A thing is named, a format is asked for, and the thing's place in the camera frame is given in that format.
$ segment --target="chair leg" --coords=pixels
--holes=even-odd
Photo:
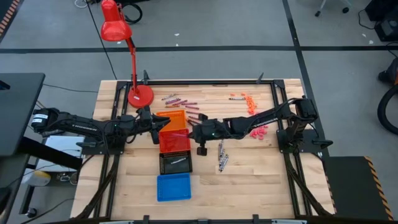
[[[321,14],[322,9],[323,9],[323,7],[324,7],[325,4],[326,4],[326,1],[327,1],[327,0],[323,0],[323,1],[322,1],[321,7],[320,7],[319,10],[317,11],[317,13],[315,13],[315,16],[316,16],[316,17],[318,17],[318,16]]]

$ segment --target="orange translucent container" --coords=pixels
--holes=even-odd
[[[164,131],[159,133],[160,153],[188,151],[191,143],[189,130]]]
[[[170,118],[170,123],[167,124],[160,132],[164,131],[177,131],[187,128],[185,122],[185,111],[175,110],[175,111],[163,111],[156,113],[157,116],[166,116]]]

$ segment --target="lamp shade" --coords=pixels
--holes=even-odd
[[[132,31],[119,12],[113,0],[104,0],[101,3],[105,22],[101,27],[101,38],[107,41],[122,41],[131,37]]]

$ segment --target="red desk lamp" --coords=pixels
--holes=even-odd
[[[105,17],[105,22],[101,28],[101,38],[107,41],[125,40],[130,49],[132,60],[132,88],[129,91],[129,103],[135,108],[142,108],[146,105],[150,105],[154,100],[154,92],[149,86],[137,86],[136,46],[131,39],[132,31],[124,20],[121,6],[120,4],[116,4],[113,0],[103,0],[101,7]]]

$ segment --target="lamp base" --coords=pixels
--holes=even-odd
[[[143,108],[152,103],[154,100],[154,92],[149,86],[138,85],[136,94],[134,94],[133,89],[129,91],[128,100],[131,106],[135,108]]]

